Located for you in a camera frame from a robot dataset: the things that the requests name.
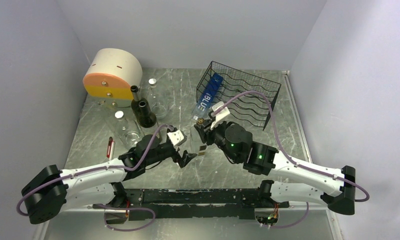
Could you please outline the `blue square bottle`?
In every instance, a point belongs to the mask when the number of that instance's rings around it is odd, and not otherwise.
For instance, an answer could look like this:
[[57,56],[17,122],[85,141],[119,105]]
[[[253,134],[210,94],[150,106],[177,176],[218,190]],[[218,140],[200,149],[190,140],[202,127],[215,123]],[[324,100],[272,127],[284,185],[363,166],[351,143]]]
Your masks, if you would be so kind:
[[201,92],[201,96],[196,103],[195,108],[192,111],[192,118],[198,120],[199,118],[204,118],[210,111],[214,97],[217,95],[218,90],[223,82],[224,78],[218,73],[214,73],[204,90]]

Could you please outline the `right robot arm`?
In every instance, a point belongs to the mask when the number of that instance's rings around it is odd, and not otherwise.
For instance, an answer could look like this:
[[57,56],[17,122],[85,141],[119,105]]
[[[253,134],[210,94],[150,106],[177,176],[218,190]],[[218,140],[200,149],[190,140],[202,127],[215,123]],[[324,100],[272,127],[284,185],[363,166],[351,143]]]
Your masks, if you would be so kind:
[[232,164],[242,164],[251,174],[291,181],[263,181],[257,197],[263,207],[296,201],[321,204],[341,215],[355,214],[355,168],[325,167],[285,156],[275,147],[253,141],[253,134],[235,122],[212,124],[207,119],[193,126],[203,144],[216,145]]

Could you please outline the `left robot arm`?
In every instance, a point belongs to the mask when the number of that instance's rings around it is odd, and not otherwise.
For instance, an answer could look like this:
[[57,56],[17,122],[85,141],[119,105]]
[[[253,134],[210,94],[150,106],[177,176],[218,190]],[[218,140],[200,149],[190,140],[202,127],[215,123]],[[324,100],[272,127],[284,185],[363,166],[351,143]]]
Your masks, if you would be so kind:
[[187,150],[180,153],[185,141],[180,130],[168,132],[165,142],[150,134],[128,152],[104,163],[74,169],[46,166],[21,190],[16,210],[37,225],[75,207],[100,204],[120,208],[128,199],[122,182],[168,158],[183,168],[197,156]]

